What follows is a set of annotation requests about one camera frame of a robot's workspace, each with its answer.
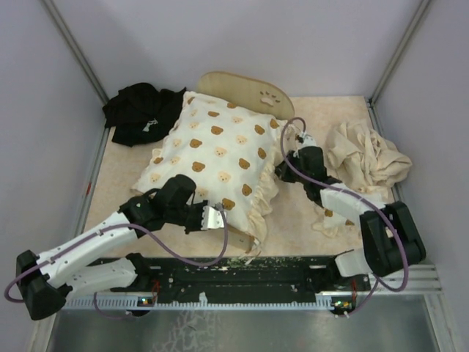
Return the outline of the bear print white cushion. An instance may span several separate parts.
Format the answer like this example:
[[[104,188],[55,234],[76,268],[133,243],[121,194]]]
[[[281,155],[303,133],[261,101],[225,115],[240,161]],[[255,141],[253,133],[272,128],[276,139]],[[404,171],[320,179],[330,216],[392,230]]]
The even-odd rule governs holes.
[[[187,91],[179,119],[132,189],[143,194],[175,175],[189,177],[195,200],[221,203],[230,228],[248,239],[249,254],[257,254],[278,194],[274,170],[285,125],[271,114]]]

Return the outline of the wooden pet bed frame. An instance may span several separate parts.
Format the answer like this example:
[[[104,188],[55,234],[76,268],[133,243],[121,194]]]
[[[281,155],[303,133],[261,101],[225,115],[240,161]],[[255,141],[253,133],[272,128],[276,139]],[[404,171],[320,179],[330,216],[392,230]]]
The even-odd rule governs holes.
[[[206,73],[199,79],[196,92],[224,99],[256,114],[272,115],[283,124],[295,115],[292,101],[281,89],[271,83],[234,73]],[[267,154],[265,167],[259,176],[258,189],[254,192],[254,209],[248,214],[248,223],[253,229],[250,232],[241,232],[234,227],[230,228],[235,234],[235,243],[246,248],[246,257],[256,257],[264,251],[262,246],[267,237],[265,216],[271,213],[270,201],[278,193],[274,166],[281,160],[280,142],[277,141]]]

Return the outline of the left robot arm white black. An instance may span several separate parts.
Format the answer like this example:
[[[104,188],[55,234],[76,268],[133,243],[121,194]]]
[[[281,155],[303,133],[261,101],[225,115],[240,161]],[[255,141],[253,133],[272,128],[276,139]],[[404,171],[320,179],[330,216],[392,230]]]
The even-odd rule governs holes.
[[[107,219],[71,241],[39,254],[31,250],[19,254],[15,284],[29,317],[48,318],[72,298],[101,290],[147,289],[152,272],[137,255],[108,265],[93,266],[92,262],[110,249],[161,230],[165,224],[183,227],[186,233],[219,225],[218,212],[207,200],[194,201],[195,190],[192,179],[176,175],[160,188],[131,197]]]

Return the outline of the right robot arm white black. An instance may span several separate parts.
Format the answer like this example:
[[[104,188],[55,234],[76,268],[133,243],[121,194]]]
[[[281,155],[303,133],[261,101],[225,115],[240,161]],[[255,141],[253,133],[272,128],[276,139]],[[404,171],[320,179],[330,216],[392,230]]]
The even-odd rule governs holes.
[[[282,153],[278,178],[301,183],[307,198],[334,216],[351,221],[361,231],[362,247],[338,254],[327,272],[328,284],[344,290],[359,274],[387,276],[426,259],[426,248],[408,206],[385,204],[350,190],[328,175],[320,147]]]

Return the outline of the cream crumpled blanket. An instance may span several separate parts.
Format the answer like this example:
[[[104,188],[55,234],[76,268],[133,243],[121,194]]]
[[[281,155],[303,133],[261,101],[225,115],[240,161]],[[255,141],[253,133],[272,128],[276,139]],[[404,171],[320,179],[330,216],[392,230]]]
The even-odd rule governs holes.
[[[338,179],[354,190],[392,188],[403,181],[413,165],[393,142],[365,122],[334,127],[325,142],[325,161]]]

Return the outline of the small bear print cloth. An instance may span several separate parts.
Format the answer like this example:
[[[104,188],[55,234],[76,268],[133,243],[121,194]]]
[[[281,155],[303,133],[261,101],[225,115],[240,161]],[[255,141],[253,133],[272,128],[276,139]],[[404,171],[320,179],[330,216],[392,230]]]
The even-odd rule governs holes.
[[[319,208],[317,211],[317,220],[311,228],[322,232],[326,237],[334,238],[342,230],[352,227],[360,230],[360,216],[366,211],[373,211],[364,201],[370,202],[378,209],[385,207],[386,198],[381,191],[358,194],[354,197],[344,192],[325,190],[326,205],[332,208]]]

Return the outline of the black cloth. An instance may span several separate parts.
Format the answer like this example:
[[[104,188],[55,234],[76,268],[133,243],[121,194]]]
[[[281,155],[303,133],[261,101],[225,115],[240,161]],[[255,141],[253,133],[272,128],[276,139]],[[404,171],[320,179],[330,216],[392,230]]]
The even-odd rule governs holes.
[[[121,89],[103,107],[106,127],[114,129],[111,141],[133,147],[164,139],[180,117],[185,92],[146,82]]]

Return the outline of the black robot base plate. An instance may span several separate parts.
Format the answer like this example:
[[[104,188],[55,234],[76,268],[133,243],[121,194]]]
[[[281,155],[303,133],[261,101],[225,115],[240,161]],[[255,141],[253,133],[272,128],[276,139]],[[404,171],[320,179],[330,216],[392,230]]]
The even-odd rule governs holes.
[[[370,283],[363,274],[341,278],[331,256],[256,257],[252,262],[225,257],[207,268],[173,258],[147,258],[143,277],[124,292],[150,292],[170,298],[189,298],[206,292],[222,298],[306,298],[327,291],[347,295],[364,292]]]

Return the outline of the right aluminium corner rail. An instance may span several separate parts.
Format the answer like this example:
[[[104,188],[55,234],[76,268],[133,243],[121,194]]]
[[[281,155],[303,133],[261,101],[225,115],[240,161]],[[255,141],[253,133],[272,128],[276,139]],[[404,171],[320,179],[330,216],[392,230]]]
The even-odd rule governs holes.
[[[432,0],[421,0],[418,3],[418,7],[410,19],[409,24],[406,26],[402,38],[400,39],[388,64],[386,65],[383,74],[377,83],[377,86],[373,90],[371,97],[368,99],[370,108],[374,108],[379,102],[385,88],[388,86],[389,81],[402,61],[406,51],[410,47],[411,41],[416,36],[419,28],[424,22],[432,4]]]

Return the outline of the aluminium corner rail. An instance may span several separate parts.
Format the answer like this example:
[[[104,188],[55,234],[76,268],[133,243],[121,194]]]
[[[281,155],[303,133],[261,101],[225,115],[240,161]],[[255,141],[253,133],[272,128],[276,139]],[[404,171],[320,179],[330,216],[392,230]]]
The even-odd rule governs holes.
[[[409,24],[406,26],[402,38],[400,39],[388,64],[386,65],[383,74],[377,83],[377,86],[373,90],[371,97],[368,99],[370,108],[374,108],[379,102],[385,88],[388,86],[389,81],[402,61],[406,51],[410,47],[411,41],[416,36],[419,28],[424,22],[432,4],[432,0],[421,0],[418,3],[418,7],[410,19]]]
[[[43,1],[43,6],[47,9],[48,14],[51,17],[54,25],[57,27],[60,35],[67,44],[67,47],[72,52],[75,60],[83,71],[86,79],[91,84],[93,90],[99,97],[102,103],[107,103],[109,98],[108,95],[100,82],[97,74],[93,70],[89,60],[86,58],[83,50],[81,49],[78,41],[75,39],[73,33],[70,30],[70,27],[67,25],[63,15],[59,11],[55,1]]]

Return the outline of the left aluminium corner rail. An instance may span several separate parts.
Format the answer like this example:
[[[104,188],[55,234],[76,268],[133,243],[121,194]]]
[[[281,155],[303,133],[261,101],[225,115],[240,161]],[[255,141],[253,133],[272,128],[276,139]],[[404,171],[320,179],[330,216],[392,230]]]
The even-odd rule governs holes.
[[[109,98],[108,95],[100,82],[97,74],[93,70],[89,60],[86,58],[83,50],[81,49],[78,41],[75,39],[73,33],[70,30],[70,27],[67,25],[63,15],[59,11],[55,1],[43,1],[43,6],[47,9],[48,14],[51,17],[54,25],[57,27],[60,35],[67,44],[67,47],[72,52],[75,60],[83,71],[86,79],[91,84],[93,90],[99,97],[102,103],[107,103]]]

